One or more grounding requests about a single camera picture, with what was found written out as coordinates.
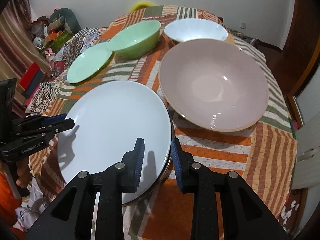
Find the person's left hand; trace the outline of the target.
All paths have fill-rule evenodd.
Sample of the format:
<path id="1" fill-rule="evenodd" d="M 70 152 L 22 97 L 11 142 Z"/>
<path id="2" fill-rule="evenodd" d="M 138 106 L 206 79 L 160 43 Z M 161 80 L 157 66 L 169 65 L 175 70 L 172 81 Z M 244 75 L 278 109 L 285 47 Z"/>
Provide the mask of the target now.
<path id="1" fill-rule="evenodd" d="M 31 172 L 29 168 L 29 158 L 26 157 L 19 162 L 16 163 L 17 165 L 17 175 L 18 179 L 16 180 L 17 186 L 21 188 L 27 187 L 31 180 Z"/>

